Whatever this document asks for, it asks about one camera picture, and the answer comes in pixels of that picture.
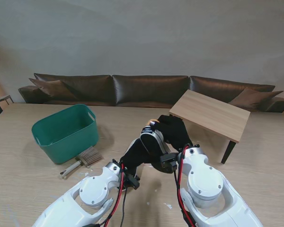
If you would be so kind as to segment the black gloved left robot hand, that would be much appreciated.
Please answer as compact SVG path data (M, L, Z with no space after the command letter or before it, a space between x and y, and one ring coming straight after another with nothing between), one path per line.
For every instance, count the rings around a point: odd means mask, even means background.
M127 172L136 175L137 167L141 164L150 164L160 161L160 155L148 153L139 138L132 141L127 151L120 158L120 162L127 168Z

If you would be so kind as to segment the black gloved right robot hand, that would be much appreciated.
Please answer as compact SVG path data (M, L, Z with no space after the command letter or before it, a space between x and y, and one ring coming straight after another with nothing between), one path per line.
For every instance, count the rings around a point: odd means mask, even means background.
M186 146L191 147L193 145L183 120L176 116L161 115L158 122L151 125L151 128L160 131L164 141L171 144L178 152L181 152Z

